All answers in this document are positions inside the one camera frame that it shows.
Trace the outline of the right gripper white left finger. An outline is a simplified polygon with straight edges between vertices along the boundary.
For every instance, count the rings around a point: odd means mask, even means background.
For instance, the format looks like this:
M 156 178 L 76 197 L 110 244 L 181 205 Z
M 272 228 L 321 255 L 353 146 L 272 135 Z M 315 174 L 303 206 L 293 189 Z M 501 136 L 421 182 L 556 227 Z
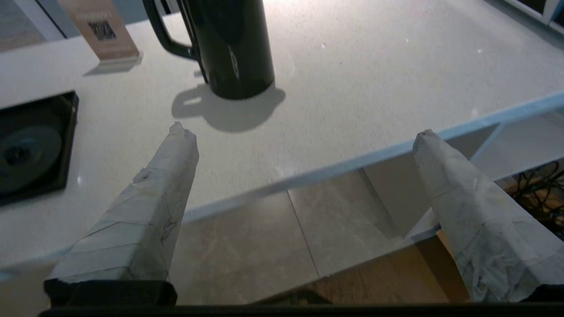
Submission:
M 47 282 L 167 281 L 198 162 L 196 135 L 175 122 L 149 164 L 58 261 Z

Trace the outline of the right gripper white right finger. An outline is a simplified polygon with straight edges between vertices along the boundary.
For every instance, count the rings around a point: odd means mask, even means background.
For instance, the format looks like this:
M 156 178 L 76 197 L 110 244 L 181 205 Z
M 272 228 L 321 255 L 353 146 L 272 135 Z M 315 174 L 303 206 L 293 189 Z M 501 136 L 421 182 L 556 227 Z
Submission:
M 472 301 L 562 303 L 563 241 L 431 129 L 412 153 Z

